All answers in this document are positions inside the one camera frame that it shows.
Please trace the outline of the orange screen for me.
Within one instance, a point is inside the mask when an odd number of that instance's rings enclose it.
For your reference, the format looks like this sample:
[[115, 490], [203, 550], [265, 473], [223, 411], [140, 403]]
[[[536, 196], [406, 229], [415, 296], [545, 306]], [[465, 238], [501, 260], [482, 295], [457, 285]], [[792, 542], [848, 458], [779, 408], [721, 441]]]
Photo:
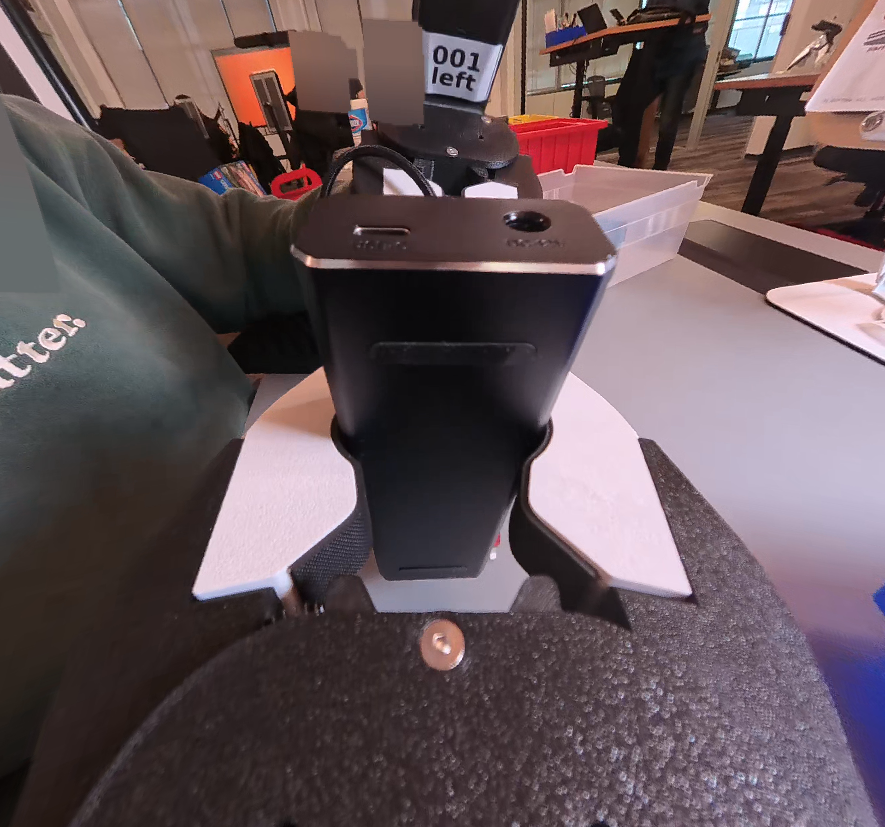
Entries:
[[282, 93], [290, 93], [295, 80], [289, 47], [230, 47], [214, 50], [212, 56], [237, 121], [265, 127], [263, 110], [250, 76], [273, 70], [280, 80]]

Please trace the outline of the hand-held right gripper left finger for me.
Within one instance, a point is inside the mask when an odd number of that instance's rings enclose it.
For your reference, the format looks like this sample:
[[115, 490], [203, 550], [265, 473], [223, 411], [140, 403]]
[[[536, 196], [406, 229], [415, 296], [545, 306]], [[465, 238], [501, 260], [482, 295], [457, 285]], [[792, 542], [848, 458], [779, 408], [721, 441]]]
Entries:
[[192, 593], [216, 600], [270, 591], [320, 606], [372, 546], [358, 472], [334, 439], [336, 410], [317, 370], [243, 436]]

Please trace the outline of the black USB hub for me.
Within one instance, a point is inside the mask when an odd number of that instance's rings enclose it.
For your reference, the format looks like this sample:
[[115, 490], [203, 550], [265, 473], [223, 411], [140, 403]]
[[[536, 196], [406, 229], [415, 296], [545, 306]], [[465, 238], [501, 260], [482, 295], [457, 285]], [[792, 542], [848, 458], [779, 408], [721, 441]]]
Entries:
[[562, 200], [337, 194], [292, 254], [382, 577], [476, 577], [615, 247]]

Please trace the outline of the blue printed box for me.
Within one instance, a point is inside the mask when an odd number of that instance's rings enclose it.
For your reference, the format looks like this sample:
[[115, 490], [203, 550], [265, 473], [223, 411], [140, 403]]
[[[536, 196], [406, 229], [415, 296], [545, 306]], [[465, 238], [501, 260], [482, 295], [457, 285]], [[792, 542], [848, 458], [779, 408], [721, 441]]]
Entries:
[[197, 182], [216, 194], [226, 194], [238, 189], [256, 196], [266, 197], [268, 192], [251, 164], [236, 160], [222, 164], [200, 177]]

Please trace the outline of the clear plastic bin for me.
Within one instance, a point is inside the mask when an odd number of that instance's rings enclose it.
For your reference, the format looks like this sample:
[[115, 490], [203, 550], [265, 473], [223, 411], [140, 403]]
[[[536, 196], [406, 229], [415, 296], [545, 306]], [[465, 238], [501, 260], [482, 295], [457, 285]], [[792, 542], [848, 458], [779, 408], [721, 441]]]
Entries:
[[595, 162], [539, 175], [543, 196], [587, 209], [617, 250], [610, 287], [675, 258], [711, 173]]

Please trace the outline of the red plastic bin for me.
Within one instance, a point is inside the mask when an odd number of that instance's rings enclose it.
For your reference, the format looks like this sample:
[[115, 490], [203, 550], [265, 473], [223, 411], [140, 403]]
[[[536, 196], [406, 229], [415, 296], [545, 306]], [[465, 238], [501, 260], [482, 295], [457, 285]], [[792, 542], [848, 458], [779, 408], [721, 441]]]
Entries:
[[561, 170], [571, 174], [576, 166], [592, 166], [600, 133], [608, 121], [579, 117], [518, 116], [509, 120], [522, 156], [530, 158], [541, 176]]

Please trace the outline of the red plastic basket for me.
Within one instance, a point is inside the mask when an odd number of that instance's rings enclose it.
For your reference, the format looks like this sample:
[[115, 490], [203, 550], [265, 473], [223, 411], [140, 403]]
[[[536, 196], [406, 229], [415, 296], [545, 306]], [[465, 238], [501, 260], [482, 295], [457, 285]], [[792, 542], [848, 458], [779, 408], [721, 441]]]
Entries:
[[322, 184], [322, 177], [315, 170], [301, 166], [276, 176], [271, 181], [271, 195], [278, 199], [294, 201], [321, 188]]

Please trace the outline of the wooden standing desk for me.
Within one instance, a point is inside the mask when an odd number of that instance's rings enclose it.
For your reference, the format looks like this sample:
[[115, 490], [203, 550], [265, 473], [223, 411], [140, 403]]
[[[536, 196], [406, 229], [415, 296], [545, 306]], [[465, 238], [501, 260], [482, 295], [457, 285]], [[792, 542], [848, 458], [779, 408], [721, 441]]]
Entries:
[[[690, 17], [690, 21], [695, 20], [701, 24], [706, 23], [707, 29], [710, 18], [710, 14], [706, 14], [697, 18]], [[565, 65], [575, 66], [575, 81], [572, 90], [570, 116], [580, 117], [581, 90], [584, 81], [587, 78], [586, 69], [589, 62], [612, 57], [617, 54], [622, 47], [630, 47], [633, 53], [635, 49], [642, 49], [643, 42], [653, 33], [679, 25], [680, 18], [678, 17], [660, 18], [657, 21], [649, 22], [634, 22], [631, 24], [618, 25], [616, 27], [598, 29], [594, 32], [587, 33], [584, 37], [581, 37], [572, 43], [544, 49], [542, 53], [549, 57], [549, 64], [552, 67]], [[657, 102], [652, 103], [649, 106], [644, 117], [643, 135], [640, 140], [639, 166], [637, 168], [642, 167], [641, 157], [648, 149], [649, 128], [646, 126], [646, 121], [652, 121], [654, 115], [657, 115], [659, 118]], [[619, 133], [614, 125], [613, 127], [615, 130], [617, 149], [619, 150]]]

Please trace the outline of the black office chair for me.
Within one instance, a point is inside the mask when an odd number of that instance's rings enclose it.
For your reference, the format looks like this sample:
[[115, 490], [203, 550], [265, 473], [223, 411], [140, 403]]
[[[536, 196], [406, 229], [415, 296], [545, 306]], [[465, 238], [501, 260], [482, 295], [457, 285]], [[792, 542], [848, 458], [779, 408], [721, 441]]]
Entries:
[[200, 126], [180, 106], [161, 110], [129, 110], [103, 105], [97, 132], [118, 140], [147, 170], [198, 181], [211, 170], [234, 160], [227, 136], [204, 119]]
[[818, 168], [835, 172], [843, 181], [862, 184], [855, 204], [867, 209], [866, 217], [883, 216], [884, 150], [825, 146], [813, 157]]
[[602, 75], [591, 75], [585, 79], [581, 90], [580, 117], [609, 123], [612, 121], [612, 101], [606, 95], [608, 85], [607, 79]]

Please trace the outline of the white stand base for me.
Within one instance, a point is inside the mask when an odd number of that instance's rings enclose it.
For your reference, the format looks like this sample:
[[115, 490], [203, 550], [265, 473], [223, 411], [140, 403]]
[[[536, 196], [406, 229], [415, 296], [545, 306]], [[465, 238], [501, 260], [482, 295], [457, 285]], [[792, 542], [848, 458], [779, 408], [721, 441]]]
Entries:
[[771, 289], [767, 302], [813, 329], [884, 363], [883, 280], [875, 273]]

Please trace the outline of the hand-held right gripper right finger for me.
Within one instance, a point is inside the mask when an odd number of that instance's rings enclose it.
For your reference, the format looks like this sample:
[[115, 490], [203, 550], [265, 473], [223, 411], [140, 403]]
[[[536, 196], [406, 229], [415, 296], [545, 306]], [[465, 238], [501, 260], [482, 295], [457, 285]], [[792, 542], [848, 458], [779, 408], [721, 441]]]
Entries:
[[626, 592], [693, 603], [636, 431], [573, 374], [523, 468], [511, 552], [528, 577], [513, 611], [562, 611], [629, 627]]

